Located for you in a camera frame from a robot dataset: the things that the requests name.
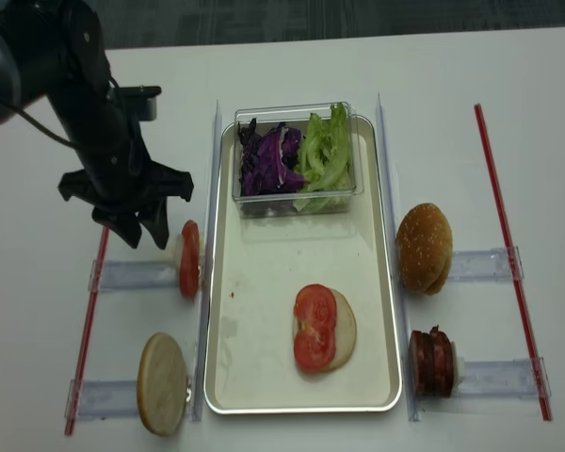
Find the red straw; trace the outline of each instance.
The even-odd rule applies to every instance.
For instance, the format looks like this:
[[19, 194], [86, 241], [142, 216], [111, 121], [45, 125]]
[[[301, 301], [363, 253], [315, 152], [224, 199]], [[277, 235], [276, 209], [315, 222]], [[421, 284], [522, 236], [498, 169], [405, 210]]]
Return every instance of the red straw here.
[[[96, 300], [98, 298], [98, 286], [95, 284], [101, 277], [103, 271], [103, 264], [105, 262], [106, 242], [109, 238], [109, 228], [103, 228], [101, 234], [101, 243], [98, 247], [96, 255], [96, 267], [94, 272], [93, 281], [90, 283], [90, 296], [88, 300], [88, 309], [86, 310], [86, 322], [84, 323], [84, 332], [82, 332], [82, 343], [79, 346], [79, 355], [77, 357], [77, 368], [75, 369], [75, 393], [73, 396], [73, 406], [71, 413], [77, 412], [77, 404], [79, 403], [79, 388], [84, 379], [84, 367], [86, 366], [86, 356], [88, 355], [88, 344], [90, 341], [90, 332], [92, 330], [92, 320], [94, 319], [94, 308], [96, 307]], [[73, 417], [67, 419], [65, 424], [65, 436], [73, 435], [73, 427], [75, 427], [75, 414]]]
[[[496, 173], [496, 166], [493, 163], [492, 146], [490, 146], [490, 139], [488, 138], [488, 129], [486, 122], [483, 119], [483, 110], [481, 105], [475, 105], [475, 116], [477, 118], [477, 125], [479, 126], [479, 134], [481, 135], [481, 144], [483, 145], [483, 153], [486, 156], [486, 163], [488, 164], [488, 173], [490, 174], [490, 182], [492, 182], [493, 197], [496, 201], [496, 209], [498, 210], [498, 217], [500, 219], [500, 226], [502, 227], [502, 236], [505, 239], [505, 247], [507, 247], [510, 269], [513, 275], [513, 284], [515, 286], [515, 294], [517, 295], [517, 303], [519, 304], [519, 312], [521, 313], [521, 321], [524, 325], [525, 340], [527, 342], [527, 351], [529, 358], [532, 361], [538, 362], [538, 349], [536, 348], [536, 340], [534, 339], [534, 330], [529, 321], [529, 312], [527, 310], [527, 303], [525, 301], [525, 290], [521, 279], [518, 278], [518, 270], [515, 265], [516, 258], [514, 256], [514, 245], [512, 236], [510, 235], [509, 219], [505, 211], [505, 204], [502, 200], [502, 192], [500, 191], [500, 182]], [[548, 393], [545, 390], [544, 382], [541, 377], [540, 368], [537, 365], [533, 366], [536, 384], [538, 385], [538, 393], [543, 395], [540, 397], [540, 408], [542, 411], [542, 419], [544, 421], [552, 421], [553, 414], [550, 411], [550, 401], [548, 400]]]

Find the plastic container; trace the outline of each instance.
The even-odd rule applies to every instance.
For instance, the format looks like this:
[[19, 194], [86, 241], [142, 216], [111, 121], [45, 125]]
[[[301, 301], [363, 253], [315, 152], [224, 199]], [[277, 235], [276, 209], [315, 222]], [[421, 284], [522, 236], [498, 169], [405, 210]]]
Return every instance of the plastic container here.
[[[285, 122], [287, 127], [294, 127], [305, 136], [308, 129], [310, 115], [315, 113], [323, 120], [331, 118], [331, 105], [298, 105], [276, 108], [260, 108], [238, 110], [235, 116], [234, 129], [247, 127], [253, 118], [257, 121], [256, 133], [266, 134], [279, 122]], [[237, 132], [234, 134], [234, 178], [232, 180], [233, 200], [238, 206], [242, 218], [262, 218], [287, 215], [324, 214], [346, 212], [349, 210], [353, 195], [360, 192], [361, 171], [360, 159], [356, 158], [359, 152], [357, 137], [356, 115], [347, 103], [341, 103], [347, 112], [347, 133], [349, 137], [349, 188], [334, 191], [315, 191], [304, 193], [266, 194], [244, 196], [241, 192], [241, 158], [243, 145]]]

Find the tomato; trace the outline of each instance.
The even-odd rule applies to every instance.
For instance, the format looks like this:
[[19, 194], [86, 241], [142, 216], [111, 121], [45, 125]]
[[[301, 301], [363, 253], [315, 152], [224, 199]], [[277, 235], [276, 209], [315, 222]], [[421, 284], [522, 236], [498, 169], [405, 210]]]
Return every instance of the tomato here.
[[199, 289], [199, 227], [193, 220], [186, 222], [182, 229], [185, 244], [180, 261], [180, 293], [183, 297], [194, 298]]
[[335, 296], [324, 285], [306, 285], [295, 298], [293, 315], [298, 318], [299, 323], [307, 323], [313, 327], [334, 327], [337, 323]]
[[295, 299], [293, 315], [299, 323], [293, 345], [298, 366], [306, 372], [322, 370], [335, 356], [335, 296], [324, 285], [306, 285]]
[[334, 327], [308, 326], [295, 336], [293, 354], [298, 366], [306, 372], [317, 372], [327, 366], [335, 356]]

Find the black robotic arm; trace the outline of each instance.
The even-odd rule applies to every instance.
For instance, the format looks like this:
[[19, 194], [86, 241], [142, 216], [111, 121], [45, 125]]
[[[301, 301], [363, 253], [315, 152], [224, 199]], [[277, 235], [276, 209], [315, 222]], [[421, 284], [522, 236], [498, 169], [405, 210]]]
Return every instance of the black robotic arm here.
[[28, 117], [23, 109], [47, 95], [70, 139], [59, 142], [84, 167], [63, 175], [60, 194], [92, 204], [92, 218], [133, 248], [143, 225], [164, 249], [167, 197], [190, 201], [193, 190], [190, 174], [153, 162], [142, 139], [139, 122], [154, 119], [160, 92], [119, 88], [98, 16], [82, 0], [13, 0], [0, 10], [0, 123]]

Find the top bun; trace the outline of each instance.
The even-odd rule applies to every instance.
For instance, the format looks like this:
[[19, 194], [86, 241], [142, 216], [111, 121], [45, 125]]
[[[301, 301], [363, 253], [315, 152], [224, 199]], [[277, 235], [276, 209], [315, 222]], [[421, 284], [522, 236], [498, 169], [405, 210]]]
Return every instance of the top bun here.
[[452, 230], [442, 211], [432, 203], [413, 207], [399, 225], [395, 243], [406, 288], [428, 295], [442, 290], [452, 266]]

